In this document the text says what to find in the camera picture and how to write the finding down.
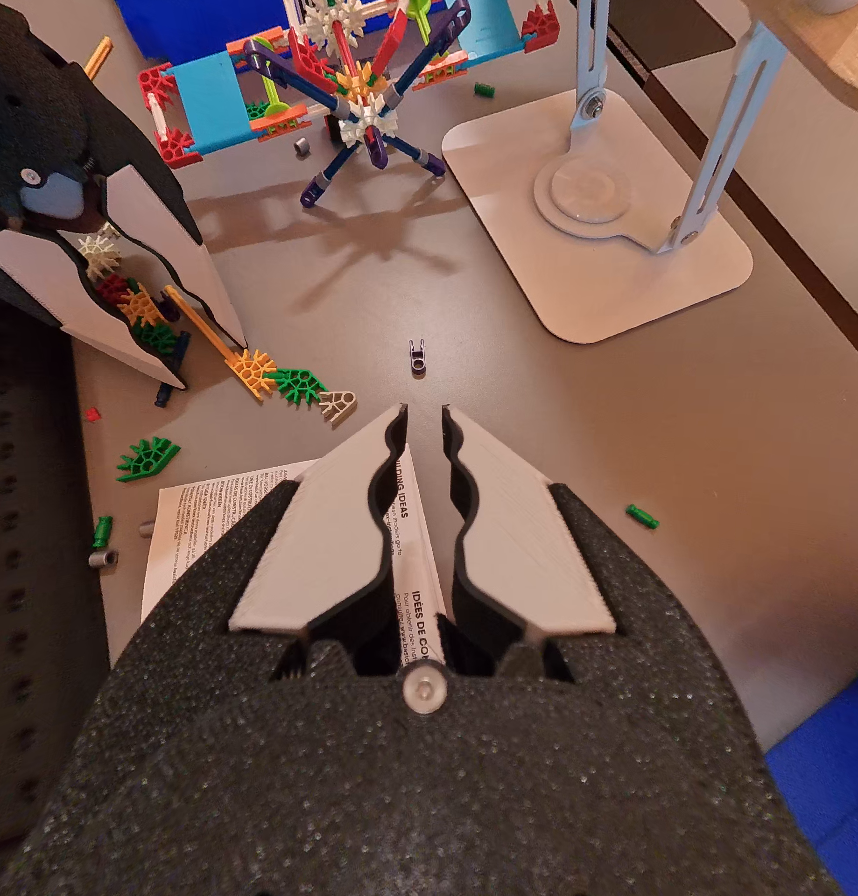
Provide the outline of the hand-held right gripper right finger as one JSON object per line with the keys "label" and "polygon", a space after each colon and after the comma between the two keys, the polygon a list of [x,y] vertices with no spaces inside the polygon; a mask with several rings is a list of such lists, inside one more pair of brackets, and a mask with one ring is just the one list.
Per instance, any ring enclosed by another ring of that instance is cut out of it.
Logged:
{"label": "hand-held right gripper right finger", "polygon": [[614,617],[558,508],[553,482],[454,406],[443,406],[442,427],[450,499],[463,522],[450,598],[459,631],[614,633]]}

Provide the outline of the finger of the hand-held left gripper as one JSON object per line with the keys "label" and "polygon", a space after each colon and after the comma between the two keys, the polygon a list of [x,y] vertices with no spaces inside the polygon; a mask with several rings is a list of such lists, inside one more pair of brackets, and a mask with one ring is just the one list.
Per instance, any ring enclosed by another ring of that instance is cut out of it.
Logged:
{"label": "finger of the hand-held left gripper", "polygon": [[50,312],[70,336],[180,390],[185,382],[135,341],[126,317],[99,305],[86,269],[67,247],[14,230],[0,231],[0,270]]}
{"label": "finger of the hand-held left gripper", "polygon": [[105,178],[106,216],[127,239],[157,255],[174,282],[199,300],[213,321],[242,348],[248,342],[208,248],[192,237],[131,165]]}

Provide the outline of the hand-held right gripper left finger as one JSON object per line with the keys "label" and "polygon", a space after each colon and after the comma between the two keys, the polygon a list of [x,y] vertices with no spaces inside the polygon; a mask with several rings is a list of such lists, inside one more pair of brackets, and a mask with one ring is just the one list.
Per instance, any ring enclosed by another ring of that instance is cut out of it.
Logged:
{"label": "hand-held right gripper left finger", "polygon": [[393,404],[298,478],[231,631],[373,637],[395,615],[384,517],[407,433],[408,406]]}

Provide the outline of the white instruction booklet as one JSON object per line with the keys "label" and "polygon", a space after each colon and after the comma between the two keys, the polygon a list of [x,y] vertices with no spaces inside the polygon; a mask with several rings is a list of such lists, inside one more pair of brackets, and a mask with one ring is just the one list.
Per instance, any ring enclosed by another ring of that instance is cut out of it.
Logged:
{"label": "white instruction booklet", "polygon": [[[141,621],[186,570],[278,484],[313,461],[160,490],[142,595]],[[410,448],[396,466],[397,492],[384,518],[390,531],[401,662],[444,663],[437,617],[444,600]]]}

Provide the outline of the orange fan connector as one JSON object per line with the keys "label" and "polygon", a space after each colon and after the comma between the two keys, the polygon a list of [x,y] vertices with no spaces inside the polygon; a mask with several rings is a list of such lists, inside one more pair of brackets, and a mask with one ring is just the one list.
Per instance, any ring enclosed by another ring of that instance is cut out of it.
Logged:
{"label": "orange fan connector", "polygon": [[245,349],[238,354],[229,351],[225,364],[259,402],[263,402],[264,395],[271,394],[276,387],[278,366],[265,352]]}

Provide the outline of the white snowflake connector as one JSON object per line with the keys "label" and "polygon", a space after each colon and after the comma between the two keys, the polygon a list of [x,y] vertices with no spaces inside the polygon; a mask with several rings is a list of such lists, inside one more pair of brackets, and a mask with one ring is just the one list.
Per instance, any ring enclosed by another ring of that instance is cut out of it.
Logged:
{"label": "white snowflake connector", "polygon": [[121,254],[107,236],[88,235],[77,242],[87,263],[87,277],[94,283],[106,279],[121,266]]}

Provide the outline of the yellow rod with connectors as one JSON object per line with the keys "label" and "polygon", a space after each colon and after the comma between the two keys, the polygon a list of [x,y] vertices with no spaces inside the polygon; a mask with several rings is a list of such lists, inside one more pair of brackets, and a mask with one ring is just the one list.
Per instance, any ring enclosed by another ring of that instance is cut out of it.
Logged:
{"label": "yellow rod with connectors", "polygon": [[153,327],[168,323],[146,289],[133,279],[127,280],[127,289],[118,297],[117,307],[127,317],[130,325],[139,321],[142,322],[141,325]]}

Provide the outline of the colourful construction toy model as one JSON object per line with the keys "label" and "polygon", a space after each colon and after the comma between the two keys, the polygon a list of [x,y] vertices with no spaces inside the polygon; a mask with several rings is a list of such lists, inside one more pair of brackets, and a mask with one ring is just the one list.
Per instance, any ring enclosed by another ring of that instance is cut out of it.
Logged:
{"label": "colourful construction toy model", "polygon": [[267,141],[324,118],[343,147],[300,196],[311,209],[357,153],[378,169],[398,151],[444,176],[433,153],[401,139],[397,106],[496,58],[553,46],[552,2],[520,28],[508,2],[307,2],[302,21],[270,28],[187,63],[139,75],[155,138],[171,168],[252,140]]}

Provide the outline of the blue plastic bin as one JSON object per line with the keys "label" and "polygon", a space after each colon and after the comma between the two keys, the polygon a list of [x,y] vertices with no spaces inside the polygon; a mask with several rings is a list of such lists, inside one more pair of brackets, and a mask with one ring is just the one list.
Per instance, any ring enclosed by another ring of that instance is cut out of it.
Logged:
{"label": "blue plastic bin", "polygon": [[116,5],[144,58],[181,64],[270,28],[289,28],[288,8],[302,21],[307,2],[118,1]]}
{"label": "blue plastic bin", "polygon": [[766,760],[826,868],[846,894],[858,895],[858,678]]}

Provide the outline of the white metal stand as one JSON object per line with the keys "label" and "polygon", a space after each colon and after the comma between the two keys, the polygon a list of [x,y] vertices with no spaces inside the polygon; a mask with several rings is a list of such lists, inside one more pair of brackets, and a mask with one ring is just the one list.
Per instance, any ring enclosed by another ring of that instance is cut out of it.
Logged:
{"label": "white metal stand", "polygon": [[786,54],[754,20],[694,179],[605,88],[608,2],[578,2],[572,91],[452,128],[443,156],[547,330],[601,342],[743,285],[717,211]]}

